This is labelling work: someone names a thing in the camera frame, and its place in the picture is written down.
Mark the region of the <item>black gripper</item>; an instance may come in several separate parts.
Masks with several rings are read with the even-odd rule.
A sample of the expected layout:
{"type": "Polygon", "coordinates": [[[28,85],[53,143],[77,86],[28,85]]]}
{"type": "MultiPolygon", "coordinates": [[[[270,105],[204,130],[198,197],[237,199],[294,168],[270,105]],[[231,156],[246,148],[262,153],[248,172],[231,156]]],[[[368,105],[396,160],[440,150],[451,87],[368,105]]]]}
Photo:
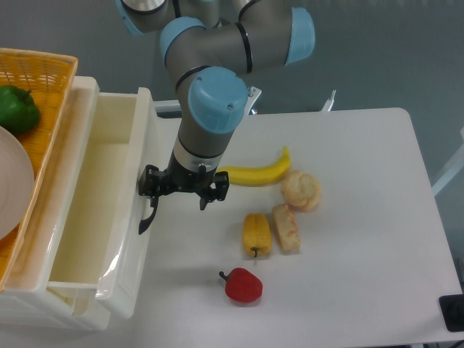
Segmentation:
{"type": "Polygon", "coordinates": [[[200,210],[205,210],[209,203],[224,201],[228,189],[227,171],[191,171],[178,161],[170,161],[165,171],[146,165],[138,180],[138,195],[147,198],[153,210],[157,209],[161,196],[174,192],[197,194],[200,210]]]}

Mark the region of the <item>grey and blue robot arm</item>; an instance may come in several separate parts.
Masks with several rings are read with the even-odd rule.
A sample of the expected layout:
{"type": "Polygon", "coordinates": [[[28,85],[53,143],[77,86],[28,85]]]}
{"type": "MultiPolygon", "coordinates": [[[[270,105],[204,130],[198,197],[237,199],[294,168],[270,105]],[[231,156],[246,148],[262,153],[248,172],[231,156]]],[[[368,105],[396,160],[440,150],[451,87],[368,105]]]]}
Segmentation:
{"type": "Polygon", "coordinates": [[[156,207],[174,192],[195,193],[201,207],[222,201],[228,176],[218,172],[246,114],[243,76],[308,58],[315,47],[310,13],[285,1],[235,1],[235,23],[220,21],[219,1],[119,1],[135,35],[159,31],[159,49],[182,110],[165,170],[149,165],[138,192],[156,207]]]}

